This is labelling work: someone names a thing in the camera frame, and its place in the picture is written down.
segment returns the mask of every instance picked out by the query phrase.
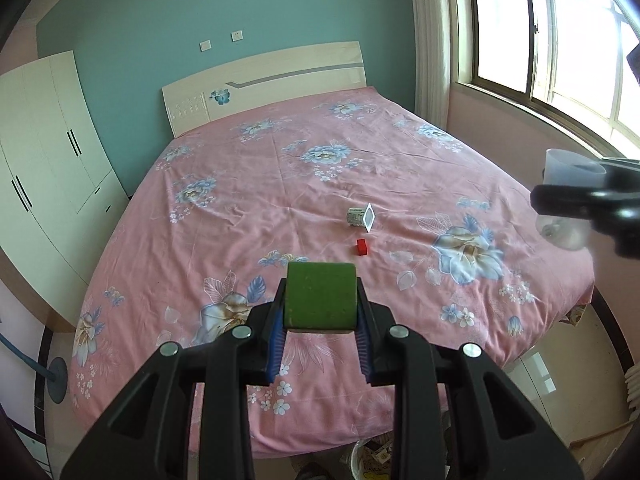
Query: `teal wall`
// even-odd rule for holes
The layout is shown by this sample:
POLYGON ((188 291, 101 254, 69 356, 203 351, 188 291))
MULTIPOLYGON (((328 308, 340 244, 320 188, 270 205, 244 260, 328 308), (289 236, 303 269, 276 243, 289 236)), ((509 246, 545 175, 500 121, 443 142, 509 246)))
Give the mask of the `teal wall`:
POLYGON ((89 111, 128 194, 172 140, 162 86, 211 66, 358 40, 368 84, 414 108, 412 0, 60 0, 37 38, 40 57, 74 51, 89 111), (239 29, 244 40, 233 43, 239 29), (200 52, 205 40, 212 49, 200 52))

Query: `white curtain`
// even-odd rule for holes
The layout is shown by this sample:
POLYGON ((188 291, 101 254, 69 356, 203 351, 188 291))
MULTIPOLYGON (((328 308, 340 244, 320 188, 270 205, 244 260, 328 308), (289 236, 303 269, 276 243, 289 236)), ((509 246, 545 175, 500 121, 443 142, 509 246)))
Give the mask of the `white curtain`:
POLYGON ((415 113, 445 129, 451 83, 449 0, 414 0, 415 113))

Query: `pink bedsheet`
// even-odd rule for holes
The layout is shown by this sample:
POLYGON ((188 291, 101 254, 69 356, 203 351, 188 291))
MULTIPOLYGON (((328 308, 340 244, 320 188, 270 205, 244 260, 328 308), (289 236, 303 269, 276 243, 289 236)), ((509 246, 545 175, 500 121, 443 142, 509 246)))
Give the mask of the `pink bedsheet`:
MULTIPOLYGON (((158 158, 94 273, 70 367, 76 414, 89 426, 163 342, 243 322, 292 260, 353 262, 398 322, 439 345, 474 341, 502 366, 593 288, 589 253, 546 243, 535 218, 523 186, 372 88, 201 126, 158 158), (370 234, 346 222, 368 202, 370 234)), ((258 458, 392 427, 393 392, 366 385, 353 335, 290 334, 275 383, 247 396, 258 458)), ((198 390, 192 450, 201 405, 198 390)))

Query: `blue hose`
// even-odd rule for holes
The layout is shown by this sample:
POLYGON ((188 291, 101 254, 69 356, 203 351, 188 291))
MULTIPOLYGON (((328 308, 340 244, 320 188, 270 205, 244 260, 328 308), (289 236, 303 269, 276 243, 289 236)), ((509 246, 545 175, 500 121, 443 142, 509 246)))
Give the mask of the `blue hose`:
POLYGON ((50 370, 47 370, 44 366, 38 364, 36 361, 31 359, 28 355, 25 355, 22 352, 20 352, 1 333, 0 333, 0 342, 2 342, 2 344, 4 344, 4 346, 6 346, 9 350, 11 350, 11 352, 13 352, 15 355, 17 355, 20 359, 22 359, 37 374, 46 377, 49 381, 55 381, 56 380, 55 373, 51 372, 50 370))

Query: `wardrobe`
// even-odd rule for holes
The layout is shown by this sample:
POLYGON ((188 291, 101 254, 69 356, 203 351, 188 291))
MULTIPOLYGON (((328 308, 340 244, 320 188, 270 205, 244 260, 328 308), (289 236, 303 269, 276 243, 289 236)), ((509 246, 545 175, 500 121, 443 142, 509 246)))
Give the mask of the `wardrobe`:
POLYGON ((128 201, 72 52, 0 76, 0 280, 50 328, 78 323, 128 201))

